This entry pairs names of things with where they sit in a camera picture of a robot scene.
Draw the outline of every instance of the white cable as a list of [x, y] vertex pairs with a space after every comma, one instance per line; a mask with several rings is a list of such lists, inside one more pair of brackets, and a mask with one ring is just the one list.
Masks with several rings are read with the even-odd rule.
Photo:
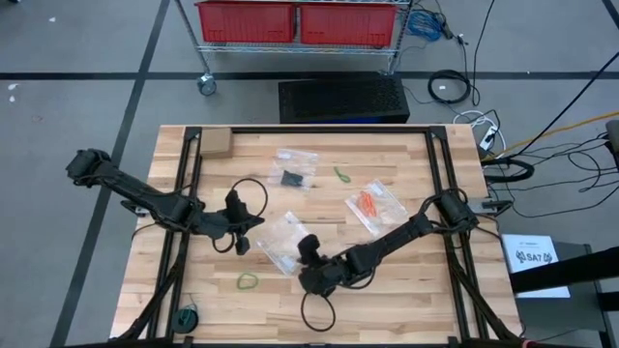
[[[466, 111], [460, 112], [458, 115], [456, 115], [454, 117], [453, 123], [456, 124], [457, 123], [457, 119], [460, 116], [465, 116], [465, 115], [468, 115], [468, 114], [479, 115], [475, 120], [469, 121], [469, 124], [471, 125], [472, 128], [476, 128], [477, 126], [483, 125], [484, 123], [489, 123], [491, 126], [496, 127], [496, 124], [494, 123], [494, 121], [492, 121], [489, 118], [487, 118], [486, 114], [484, 112], [480, 111], [480, 110], [466, 110]], [[503, 132], [498, 128], [497, 133], [499, 134], [499, 137], [501, 138], [501, 142], [503, 143], [503, 151], [505, 151], [507, 149], [507, 142], [505, 141], [505, 137], [503, 136]], [[501, 154], [501, 155], [497, 156], [496, 159], [502, 158], [503, 155], [505, 155], [505, 154]]]

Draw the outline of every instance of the metal wire shelf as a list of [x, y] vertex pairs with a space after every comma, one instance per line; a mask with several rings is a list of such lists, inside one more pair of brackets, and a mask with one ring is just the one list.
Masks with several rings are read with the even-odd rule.
[[200, 52], [237, 53], [320, 53], [393, 55], [395, 49], [371, 45], [336, 45], [303, 43], [207, 43], [197, 47]]
[[415, 0], [236, 0], [236, 1], [269, 1], [269, 2], [293, 2], [293, 3], [346, 3], [346, 4], [390, 4], [390, 5], [405, 5], [406, 8], [400, 13], [404, 20], [400, 26], [396, 26], [398, 34], [391, 45], [379, 47], [371, 45], [353, 45], [353, 44], [303, 44], [300, 43], [297, 31], [297, 37], [292, 43], [199, 43], [195, 33], [193, 32], [192, 24], [187, 16], [187, 12], [183, 8], [181, 0], [173, 0], [178, 8], [179, 14], [183, 19], [183, 24], [187, 29], [190, 40], [192, 41], [195, 53], [198, 56], [204, 74], [197, 79], [198, 91], [203, 96], [211, 96], [217, 91], [217, 83], [211, 73], [208, 57], [213, 52], [236, 52], [236, 53], [317, 53], [317, 54], [348, 54], [348, 55], [374, 55], [387, 56], [387, 73], [394, 73], [395, 62], [398, 61], [402, 39], [404, 38], [406, 24], [410, 17], [413, 2]]

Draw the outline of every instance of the shelf caster wheel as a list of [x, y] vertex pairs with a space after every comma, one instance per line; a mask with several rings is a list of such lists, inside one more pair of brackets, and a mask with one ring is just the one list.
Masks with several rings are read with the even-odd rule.
[[197, 90], [204, 97], [209, 97], [217, 91], [215, 78], [209, 73], [205, 73], [197, 79]]

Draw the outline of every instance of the power strip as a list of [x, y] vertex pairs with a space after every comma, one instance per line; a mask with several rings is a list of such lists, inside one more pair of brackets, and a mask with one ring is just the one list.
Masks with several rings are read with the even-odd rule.
[[489, 129], [487, 129], [486, 135], [484, 135], [484, 139], [482, 139], [482, 141], [480, 141], [480, 147], [486, 151], [488, 151], [490, 149], [490, 146], [492, 146], [492, 142], [494, 142], [494, 135], [499, 131], [498, 127], [496, 126], [490, 126]]

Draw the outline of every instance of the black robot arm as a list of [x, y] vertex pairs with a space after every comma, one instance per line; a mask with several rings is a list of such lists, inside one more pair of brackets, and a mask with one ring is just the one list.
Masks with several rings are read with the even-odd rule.
[[[333, 257], [319, 256], [318, 238], [307, 236], [299, 243], [301, 263], [305, 266], [299, 274], [301, 285], [307, 293], [327, 297], [336, 287], [352, 287], [369, 278], [382, 259], [408, 243], [429, 233], [454, 233], [471, 229], [479, 223], [465, 201], [461, 191], [449, 189], [424, 201], [419, 212], [406, 223], [384, 237], [368, 244], [352, 246]], [[448, 227], [430, 221], [426, 210], [435, 204]]]
[[245, 234], [252, 227], [264, 222], [262, 217], [251, 215], [241, 202], [236, 190], [231, 189], [225, 197], [226, 209], [206, 213], [205, 204], [189, 197], [180, 190], [161, 192], [135, 177], [118, 169], [101, 150], [79, 150], [67, 166], [69, 178], [77, 186], [90, 188], [101, 185], [127, 198], [122, 205], [136, 213], [139, 208], [147, 210], [161, 227], [174, 232], [191, 232], [217, 240], [225, 233], [237, 240], [237, 253], [249, 249]]

